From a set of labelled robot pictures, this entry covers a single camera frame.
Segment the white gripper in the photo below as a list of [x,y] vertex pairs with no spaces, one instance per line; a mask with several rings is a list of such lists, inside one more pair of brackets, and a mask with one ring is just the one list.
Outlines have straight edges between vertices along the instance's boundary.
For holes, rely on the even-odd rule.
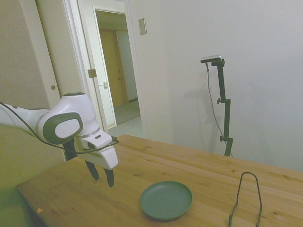
[[76,136],[76,151],[85,163],[94,180],[99,179],[98,171],[94,164],[104,167],[108,186],[114,186],[113,168],[118,164],[116,150],[113,147],[113,138],[105,132],[94,132],[85,136]]

